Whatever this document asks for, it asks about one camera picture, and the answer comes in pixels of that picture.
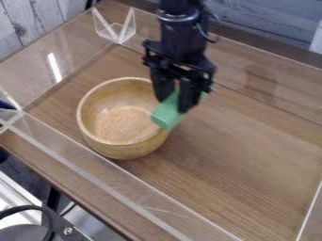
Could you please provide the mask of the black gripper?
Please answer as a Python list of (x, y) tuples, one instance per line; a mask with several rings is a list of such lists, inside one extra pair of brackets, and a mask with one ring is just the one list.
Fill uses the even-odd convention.
[(204, 56), (211, 13), (203, 8), (171, 12), (162, 8), (160, 40), (146, 40), (143, 64), (150, 68), (155, 96), (162, 102), (180, 81), (179, 112), (186, 113), (200, 100), (202, 92), (210, 92), (216, 67)]

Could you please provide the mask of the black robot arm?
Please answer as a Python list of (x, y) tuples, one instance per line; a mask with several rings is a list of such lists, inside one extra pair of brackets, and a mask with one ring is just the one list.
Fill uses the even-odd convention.
[(144, 40), (143, 64), (150, 68), (156, 99), (163, 102), (179, 81), (178, 111), (186, 113), (210, 93), (216, 66), (204, 55), (208, 19), (215, 15), (203, 0), (160, 0), (160, 40)]

